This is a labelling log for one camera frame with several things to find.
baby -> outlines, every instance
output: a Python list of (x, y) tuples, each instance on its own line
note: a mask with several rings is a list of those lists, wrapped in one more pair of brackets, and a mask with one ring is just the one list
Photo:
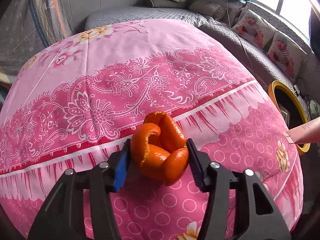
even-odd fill
[(236, 29), (240, 35), (247, 32), (250, 36), (254, 36), (254, 42), (260, 47), (263, 47), (263, 34), (257, 24), (257, 17), (255, 15), (249, 15), (246, 17), (245, 21), (241, 23)]
[(277, 34), (275, 44), (272, 46), (268, 57), (274, 63), (281, 63), (286, 67), (285, 73), (287, 73), (290, 77), (293, 77), (293, 61), (290, 55), (290, 51), (287, 50), (288, 41), (287, 38)]

gray quilted mattress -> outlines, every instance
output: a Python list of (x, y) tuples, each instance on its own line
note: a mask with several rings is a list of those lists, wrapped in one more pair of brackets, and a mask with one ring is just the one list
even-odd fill
[(146, 8), (130, 6), (126, 8), (110, 8), (88, 16), (84, 30), (90, 30), (103, 25), (145, 19), (175, 19), (200, 27), (213, 20), (201, 14), (176, 8)]
[[(266, 92), (274, 80), (284, 83), (294, 92), (291, 80), (267, 55), (250, 42), (239, 37), (230, 28), (221, 24), (205, 23), (199, 29), (229, 50), (254, 75)], [(298, 97), (298, 100), (309, 118), (306, 102), (301, 97)]]

gray knit hat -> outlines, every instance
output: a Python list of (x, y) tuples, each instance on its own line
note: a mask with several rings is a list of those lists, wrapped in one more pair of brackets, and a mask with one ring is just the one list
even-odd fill
[(250, 17), (250, 18), (254, 19), (256, 22), (258, 21), (257, 16), (255, 16), (255, 15), (254, 15), (254, 14), (252, 14), (252, 13), (250, 13), (250, 14), (248, 14), (248, 15), (246, 16), (246, 18), (248, 18), (248, 17)]
[(277, 34), (276, 34), (275, 40), (282, 41), (283, 43), (285, 43), (286, 45), (288, 45), (288, 40), (287, 40), (287, 38), (284, 37), (281, 33), (277, 33)]

striped shirt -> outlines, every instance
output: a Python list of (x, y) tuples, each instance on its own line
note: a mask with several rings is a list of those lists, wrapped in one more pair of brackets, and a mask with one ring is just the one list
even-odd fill
[(279, 49), (275, 44), (272, 46), (272, 50), (275, 52), (279, 62), (285, 65), (288, 62), (288, 59), (291, 58), (290, 51), (285, 49)]
[(254, 36), (257, 34), (258, 31), (261, 31), (260, 27), (258, 24), (249, 24), (246, 21), (243, 23), (243, 26), (246, 30), (246, 32), (251, 35)]

blue gripper pad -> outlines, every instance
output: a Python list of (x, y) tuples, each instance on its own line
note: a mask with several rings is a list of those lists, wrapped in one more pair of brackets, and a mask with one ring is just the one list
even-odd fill
[(118, 152), (117, 154), (121, 154), (121, 157), (115, 170), (115, 181), (113, 183), (115, 192), (117, 192), (124, 185), (125, 179), (127, 177), (127, 171), (131, 160), (130, 139), (126, 141), (121, 152)]

